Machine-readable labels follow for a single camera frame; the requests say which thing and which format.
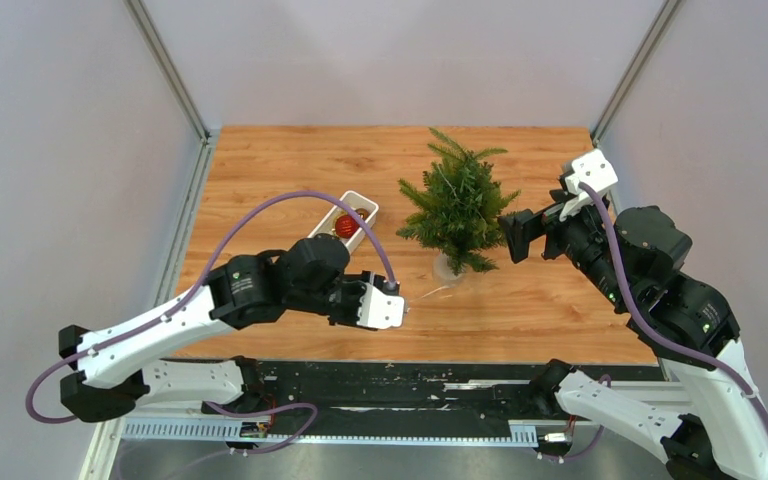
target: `gray floor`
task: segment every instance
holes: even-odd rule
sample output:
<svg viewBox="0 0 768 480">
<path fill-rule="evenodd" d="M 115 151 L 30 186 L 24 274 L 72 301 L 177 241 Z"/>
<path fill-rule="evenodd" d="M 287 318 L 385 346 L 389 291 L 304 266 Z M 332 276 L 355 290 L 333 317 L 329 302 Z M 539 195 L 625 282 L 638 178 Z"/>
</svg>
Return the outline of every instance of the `gray floor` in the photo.
<svg viewBox="0 0 768 480">
<path fill-rule="evenodd" d="M 580 426 L 576 445 L 586 445 L 594 431 Z M 263 456 L 222 455 L 180 471 L 188 463 L 220 450 L 227 449 L 210 442 L 126 441 L 119 450 L 121 480 L 670 478 L 655 457 L 610 432 L 590 456 L 563 465 L 537 460 L 530 450 L 514 448 L 299 444 Z M 110 478 L 120 480 L 115 471 Z"/>
</svg>

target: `tree base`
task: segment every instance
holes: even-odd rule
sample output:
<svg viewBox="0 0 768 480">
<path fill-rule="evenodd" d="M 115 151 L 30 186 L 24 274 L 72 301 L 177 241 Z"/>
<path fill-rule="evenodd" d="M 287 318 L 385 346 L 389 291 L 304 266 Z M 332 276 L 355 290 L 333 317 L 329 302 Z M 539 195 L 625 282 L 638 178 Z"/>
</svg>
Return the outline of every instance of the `tree base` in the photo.
<svg viewBox="0 0 768 480">
<path fill-rule="evenodd" d="M 434 259 L 434 279 L 441 284 L 452 287 L 463 280 L 464 274 L 455 275 L 452 268 L 449 267 L 449 257 L 441 253 Z"/>
</svg>

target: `scratched black surface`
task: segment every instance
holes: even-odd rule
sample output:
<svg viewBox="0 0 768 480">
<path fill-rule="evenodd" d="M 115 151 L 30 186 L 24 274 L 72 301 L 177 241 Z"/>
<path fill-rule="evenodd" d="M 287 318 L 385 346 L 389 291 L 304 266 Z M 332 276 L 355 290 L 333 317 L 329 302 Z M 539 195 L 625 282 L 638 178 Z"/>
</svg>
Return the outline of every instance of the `scratched black surface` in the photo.
<svg viewBox="0 0 768 480">
<path fill-rule="evenodd" d="M 542 368 L 542 364 L 260 362 L 261 373 L 269 379 L 266 391 L 275 396 L 278 405 L 309 402 L 319 408 L 308 434 L 351 436 L 507 437 L 509 419 L 545 418 L 523 400 L 522 385 L 444 391 L 444 384 L 528 380 Z M 613 380 L 663 380 L 657 366 L 579 368 L 592 378 L 607 373 Z M 307 410 L 278 415 L 272 432 L 293 433 L 308 415 Z"/>
</svg>

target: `white wall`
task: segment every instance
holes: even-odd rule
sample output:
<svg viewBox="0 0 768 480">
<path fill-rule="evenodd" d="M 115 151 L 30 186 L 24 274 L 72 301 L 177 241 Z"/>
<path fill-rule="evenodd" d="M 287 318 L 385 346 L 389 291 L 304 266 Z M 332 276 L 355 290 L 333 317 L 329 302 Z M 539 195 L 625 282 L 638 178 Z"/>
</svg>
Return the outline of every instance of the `white wall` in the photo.
<svg viewBox="0 0 768 480">
<path fill-rule="evenodd" d="M 589 125 L 661 0 L 146 0 L 212 128 Z"/>
<path fill-rule="evenodd" d="M 149 306 L 196 149 L 123 2 L 0 1 L 0 480 L 77 476 L 92 428 L 25 391 L 61 327 Z"/>
<path fill-rule="evenodd" d="M 603 143 L 623 206 L 658 204 L 694 241 L 768 404 L 768 2 L 686 2 Z"/>
</svg>

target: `artificial pine tree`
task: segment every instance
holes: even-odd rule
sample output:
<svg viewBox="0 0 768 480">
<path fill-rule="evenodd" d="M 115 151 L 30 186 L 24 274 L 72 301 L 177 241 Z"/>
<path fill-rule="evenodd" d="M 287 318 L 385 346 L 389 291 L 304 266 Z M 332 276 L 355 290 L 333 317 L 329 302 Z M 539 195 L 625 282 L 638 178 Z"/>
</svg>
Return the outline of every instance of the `artificial pine tree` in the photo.
<svg viewBox="0 0 768 480">
<path fill-rule="evenodd" d="M 422 172 L 424 192 L 399 179 L 399 191 L 419 212 L 410 215 L 396 235 L 418 240 L 423 248 L 440 250 L 449 257 L 449 268 L 455 275 L 467 266 L 476 272 L 498 268 L 478 252 L 505 244 L 496 218 L 520 192 L 502 195 L 500 183 L 491 178 L 493 165 L 482 160 L 507 150 L 474 152 L 442 132 L 430 130 L 442 142 L 428 144 L 440 161 L 431 162 L 431 170 Z"/>
</svg>

